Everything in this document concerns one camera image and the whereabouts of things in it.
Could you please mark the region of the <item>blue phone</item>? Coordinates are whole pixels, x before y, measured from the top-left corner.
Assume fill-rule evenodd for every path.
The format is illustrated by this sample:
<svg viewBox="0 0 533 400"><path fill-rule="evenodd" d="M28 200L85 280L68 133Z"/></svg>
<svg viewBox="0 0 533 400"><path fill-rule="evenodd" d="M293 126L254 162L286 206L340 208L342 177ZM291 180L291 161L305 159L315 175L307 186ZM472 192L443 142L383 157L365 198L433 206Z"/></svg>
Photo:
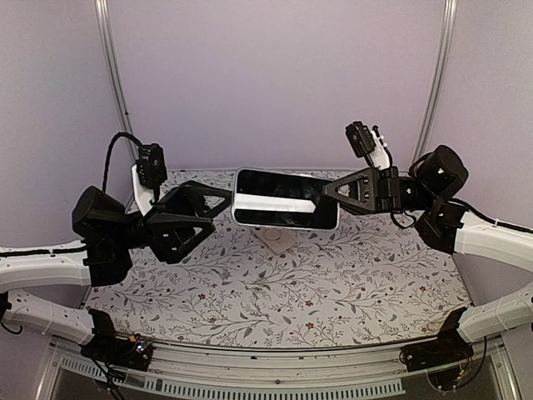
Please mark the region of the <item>blue phone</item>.
<svg viewBox="0 0 533 400"><path fill-rule="evenodd" d="M338 226L338 202L323 193L327 178L242 168L237 171L231 213L241 225L304 230Z"/></svg>

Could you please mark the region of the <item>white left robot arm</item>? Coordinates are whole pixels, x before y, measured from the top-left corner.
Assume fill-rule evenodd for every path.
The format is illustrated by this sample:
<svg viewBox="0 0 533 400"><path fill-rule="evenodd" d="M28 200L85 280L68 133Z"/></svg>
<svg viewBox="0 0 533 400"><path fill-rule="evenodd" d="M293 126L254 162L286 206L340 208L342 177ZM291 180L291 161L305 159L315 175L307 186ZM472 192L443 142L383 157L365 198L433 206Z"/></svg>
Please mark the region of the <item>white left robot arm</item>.
<svg viewBox="0 0 533 400"><path fill-rule="evenodd" d="M28 288L56 285L94 288L121 283L132 268L130 252L150 248L177 264L215 231L214 217L232 203L225 189L188 181L173 188L147 213L125 206L91 186L72 211L80 240L47 248L1 252L1 321L34 328L92 349L107 362L124 353L111 317L35 297Z"/></svg>

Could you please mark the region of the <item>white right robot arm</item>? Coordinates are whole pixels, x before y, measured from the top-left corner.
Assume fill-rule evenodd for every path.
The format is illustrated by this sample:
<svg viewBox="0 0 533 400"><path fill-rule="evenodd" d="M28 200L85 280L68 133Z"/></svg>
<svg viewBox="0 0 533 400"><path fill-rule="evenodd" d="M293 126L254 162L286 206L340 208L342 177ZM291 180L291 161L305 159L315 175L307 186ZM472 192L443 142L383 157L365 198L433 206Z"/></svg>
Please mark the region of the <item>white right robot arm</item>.
<svg viewBox="0 0 533 400"><path fill-rule="evenodd" d="M412 227L429 248L454 258L473 258L474 266L498 267L519 276L507 278L496 294L453 311L431 345L437 363L448 363L464 343L512 331L532 323L532 230L488 217L456 194L469 173L457 153L445 145L419 158L407 175L393 166L370 166L328 183L323 192L351 214L420 211Z"/></svg>

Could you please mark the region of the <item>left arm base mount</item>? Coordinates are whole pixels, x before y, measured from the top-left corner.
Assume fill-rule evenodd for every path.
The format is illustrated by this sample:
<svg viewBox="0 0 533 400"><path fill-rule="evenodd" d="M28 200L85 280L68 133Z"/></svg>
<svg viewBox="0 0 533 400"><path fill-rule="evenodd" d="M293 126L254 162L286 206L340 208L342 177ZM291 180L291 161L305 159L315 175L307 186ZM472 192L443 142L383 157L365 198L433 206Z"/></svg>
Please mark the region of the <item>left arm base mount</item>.
<svg viewBox="0 0 533 400"><path fill-rule="evenodd" d="M92 317L93 337L87 344L80 346L82 356L108 366L142 372L148 370L153 355L152 340L149 337L140 333L120 336L106 312L90 309L88 314Z"/></svg>

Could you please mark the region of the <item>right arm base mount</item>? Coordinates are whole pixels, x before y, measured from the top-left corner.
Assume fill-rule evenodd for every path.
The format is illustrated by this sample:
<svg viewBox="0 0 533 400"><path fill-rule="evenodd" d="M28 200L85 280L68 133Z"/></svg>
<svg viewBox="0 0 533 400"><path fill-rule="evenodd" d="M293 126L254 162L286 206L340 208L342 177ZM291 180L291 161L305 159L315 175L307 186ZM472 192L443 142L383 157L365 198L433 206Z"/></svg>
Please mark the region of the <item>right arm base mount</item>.
<svg viewBox="0 0 533 400"><path fill-rule="evenodd" d="M406 345L401 349L399 361L406 366L408 372L459 362L474 355L472 346L458 333L459 320L465 311L466 308L461 307L451 312L436 338Z"/></svg>

